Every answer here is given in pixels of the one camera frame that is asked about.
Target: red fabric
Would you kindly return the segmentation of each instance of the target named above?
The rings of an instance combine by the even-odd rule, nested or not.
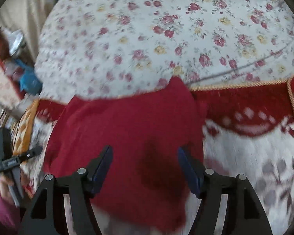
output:
[[[292,115],[286,83],[194,91],[192,94],[195,101],[207,100],[206,119],[239,135],[263,135],[281,123],[285,116]],[[209,130],[212,135],[216,134],[214,130]]]
[[[52,122],[59,119],[65,105],[59,102],[40,99],[37,107],[37,114],[40,120],[44,122]]]
[[[125,221],[176,230],[185,223],[189,192],[177,150],[187,144],[203,160],[206,108],[205,101],[196,106],[179,78],[164,90],[131,98],[74,97],[53,129],[44,170],[70,175],[111,145],[113,162],[95,204]]]

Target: red towel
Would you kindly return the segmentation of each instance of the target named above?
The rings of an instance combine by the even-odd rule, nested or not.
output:
[[[49,139],[44,169],[72,174],[113,147],[113,162],[94,203],[112,216],[161,231],[185,223],[187,184],[177,160],[188,145],[203,160],[206,102],[196,103],[179,78],[154,93],[84,101],[74,97]]]

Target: beige curtain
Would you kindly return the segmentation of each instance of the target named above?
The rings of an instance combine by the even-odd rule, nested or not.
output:
[[[21,29],[33,61],[38,56],[41,29],[56,0],[6,0],[0,8],[0,26]]]

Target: pink rose print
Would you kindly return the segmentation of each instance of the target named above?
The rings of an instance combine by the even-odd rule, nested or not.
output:
[[[174,31],[165,30],[165,36],[168,38],[172,38],[174,34]]]
[[[108,31],[109,31],[108,28],[106,28],[106,27],[102,27],[102,28],[100,29],[100,32],[98,33],[98,35],[104,35],[104,34],[106,34]]]
[[[156,34],[162,34],[163,33],[163,29],[160,26],[155,26],[154,27],[154,32]]]
[[[213,42],[220,47],[224,47],[224,44],[226,43],[225,39],[218,34],[214,36]]]
[[[141,60],[143,58],[144,58],[144,53],[142,50],[138,49],[134,51],[132,59]]]
[[[92,95],[95,92],[95,90],[92,87],[89,87],[87,89],[87,92],[88,92],[89,95]]]
[[[64,26],[57,26],[57,29],[62,31],[62,30],[64,30]]]
[[[267,24],[264,21],[261,21],[260,24],[263,28],[267,29]]]
[[[161,7],[162,5],[161,5],[161,2],[159,2],[159,1],[154,1],[154,6],[157,7],[157,8],[159,8],[159,7]]]
[[[201,8],[197,3],[191,3],[190,4],[190,9],[193,10],[193,11],[197,11],[197,10],[200,10]]]
[[[273,6],[269,3],[267,3],[266,8],[267,8],[267,11],[271,11],[273,9]]]
[[[173,61],[171,61],[169,67],[170,68],[174,68],[175,67],[175,63]]]
[[[241,43],[244,47],[250,45],[250,41],[248,40],[248,36],[245,34],[240,34],[237,36],[239,43]]]
[[[199,58],[199,63],[201,64],[202,67],[208,67],[212,65],[209,56],[205,54],[201,54]]]
[[[169,24],[169,23],[173,23],[174,20],[171,16],[164,16],[162,19],[161,19],[162,23],[165,25],[165,24]]]
[[[107,72],[106,78],[108,81],[113,81],[114,80],[114,76],[113,73],[111,71]]]
[[[187,73],[186,75],[186,79],[188,81],[198,81],[199,80],[199,76],[197,72],[191,71],[190,73]]]
[[[123,72],[120,72],[119,74],[119,80],[123,80],[124,79],[124,73]]]
[[[264,65],[266,65],[266,62],[263,59],[255,62],[255,67],[262,67]]]
[[[166,87],[166,85],[168,85],[168,81],[164,78],[160,78],[158,81],[157,87],[164,88]]]
[[[138,6],[136,5],[136,3],[129,2],[128,8],[129,8],[130,11],[133,11],[133,10],[137,9]]]
[[[115,64],[121,64],[122,63],[122,57],[121,56],[115,56],[114,57],[114,63]]]
[[[237,69],[236,61],[234,59],[230,60],[229,64],[232,69]]]
[[[103,49],[104,49],[104,50],[108,50],[108,49],[109,49],[109,43],[106,43],[106,44],[103,46]]]
[[[129,16],[121,16],[119,17],[119,22],[122,24],[122,25],[128,25],[129,22],[130,22],[130,18]]]
[[[255,24],[259,24],[259,19],[256,18],[254,15],[250,16],[251,21],[253,21]]]
[[[279,50],[278,52],[273,52],[273,51],[271,51],[270,52],[270,55],[271,56],[274,56],[274,58],[279,58],[280,56],[282,56],[283,55],[283,51],[282,50]]]
[[[110,88],[109,86],[107,85],[103,85],[101,88],[100,88],[101,92],[104,93],[104,94],[108,94],[110,93]]]
[[[216,5],[217,5],[217,7],[220,8],[220,9],[225,9],[225,8],[227,7],[226,2],[223,1],[223,0],[218,0],[218,1],[216,2]]]
[[[264,12],[255,9],[255,10],[254,10],[254,15],[259,16],[259,17],[262,17],[262,16],[264,15]]]
[[[202,20],[197,20],[196,25],[198,26],[204,26],[204,22]]]
[[[124,78],[127,82],[131,82],[133,80],[133,76],[131,73],[127,73]]]
[[[221,57],[219,61],[223,66],[226,66],[226,59],[224,57]]]
[[[175,54],[177,56],[180,56],[182,54],[182,48],[181,47],[177,47],[175,50],[174,50]]]
[[[245,80],[246,80],[246,81],[251,81],[251,80],[253,79],[253,77],[254,77],[254,76],[252,75],[252,73],[247,73],[247,74],[246,74],[246,78],[245,78]]]

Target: floral bedsheet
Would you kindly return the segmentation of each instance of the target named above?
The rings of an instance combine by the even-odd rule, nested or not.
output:
[[[68,102],[294,74],[283,0],[60,0],[40,38],[42,96]]]

